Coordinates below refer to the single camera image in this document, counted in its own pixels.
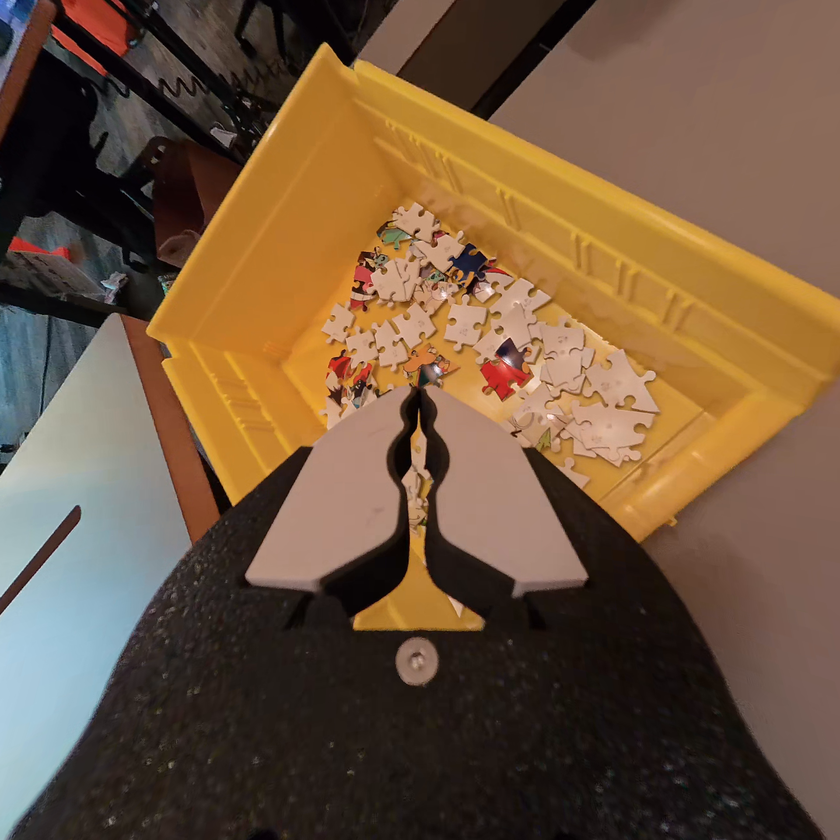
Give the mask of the yellow plastic bin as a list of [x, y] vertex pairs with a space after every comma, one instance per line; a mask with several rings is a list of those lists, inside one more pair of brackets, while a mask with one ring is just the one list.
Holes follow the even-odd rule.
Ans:
[[358, 254], [419, 202], [515, 280], [541, 321], [625, 350], [660, 406], [640, 459], [579, 456], [636, 540], [666, 524], [838, 377], [838, 300], [372, 64], [322, 46], [156, 312], [149, 334], [236, 504], [325, 431], [342, 345], [322, 326]]

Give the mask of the brown bag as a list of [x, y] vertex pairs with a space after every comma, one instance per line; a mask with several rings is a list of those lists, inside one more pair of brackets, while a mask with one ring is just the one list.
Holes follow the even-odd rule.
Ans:
[[180, 269], [243, 167], [191, 140], [154, 137], [146, 151], [153, 173], [156, 255]]

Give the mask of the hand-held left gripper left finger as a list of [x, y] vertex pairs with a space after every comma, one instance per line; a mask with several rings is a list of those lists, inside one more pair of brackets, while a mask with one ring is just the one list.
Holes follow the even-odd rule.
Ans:
[[338, 601], [355, 616], [403, 580], [410, 527], [403, 477], [420, 394], [401, 386], [315, 443], [245, 573], [254, 587]]

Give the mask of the pile of colourful puzzle pieces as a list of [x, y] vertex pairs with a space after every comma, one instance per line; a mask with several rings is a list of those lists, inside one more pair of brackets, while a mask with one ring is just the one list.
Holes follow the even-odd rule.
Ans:
[[399, 206], [362, 250], [350, 292], [322, 326], [331, 358], [327, 427], [383, 393], [375, 373], [416, 388], [454, 385], [503, 405], [502, 429], [524, 448], [620, 468], [638, 461], [660, 409], [624, 350], [595, 360], [586, 330], [539, 312], [549, 294], [451, 234], [420, 203]]

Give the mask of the black tripod stand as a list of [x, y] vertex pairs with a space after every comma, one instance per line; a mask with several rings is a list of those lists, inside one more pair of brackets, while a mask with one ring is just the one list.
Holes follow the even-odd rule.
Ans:
[[[93, 38], [86, 29], [69, 19], [62, 2], [55, 2], [55, 25], [72, 38], [86, 53], [101, 64], [108, 74], [137, 95], [164, 119], [172, 123], [187, 138], [202, 147], [220, 153], [228, 160], [243, 164], [253, 153], [268, 130], [264, 114], [272, 103], [236, 86], [213, 70], [157, 10], [156, 2], [107, 2], [140, 32], [151, 35], [187, 72], [187, 78], [177, 78], [175, 87], [161, 87], [134, 69], [125, 58]], [[181, 94], [195, 96], [198, 92], [215, 98], [232, 123], [234, 139], [227, 147], [210, 132], [204, 130], [176, 103]]]

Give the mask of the single curved puzzle piece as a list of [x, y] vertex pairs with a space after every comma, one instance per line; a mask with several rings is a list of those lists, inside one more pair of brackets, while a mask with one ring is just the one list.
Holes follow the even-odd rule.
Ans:
[[427, 493], [433, 479], [426, 467], [426, 439], [420, 437], [412, 447], [412, 463], [402, 478], [407, 494], [409, 529], [417, 537], [427, 523]]

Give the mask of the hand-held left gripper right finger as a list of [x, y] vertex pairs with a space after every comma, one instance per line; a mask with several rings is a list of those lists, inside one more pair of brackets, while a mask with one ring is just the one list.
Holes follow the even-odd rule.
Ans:
[[488, 620], [526, 595], [589, 579], [525, 449], [437, 387], [419, 394], [427, 468], [425, 560], [436, 586]]

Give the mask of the orange fabric item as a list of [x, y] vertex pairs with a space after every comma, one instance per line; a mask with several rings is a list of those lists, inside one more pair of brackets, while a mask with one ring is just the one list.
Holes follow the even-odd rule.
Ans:
[[[66, 15], [83, 27], [97, 41], [120, 57], [125, 56], [140, 38], [140, 31], [123, 18], [105, 1], [63, 1]], [[84, 61], [100, 76], [107, 76], [106, 69], [79, 45], [63, 34], [57, 26], [51, 28], [55, 41]]]

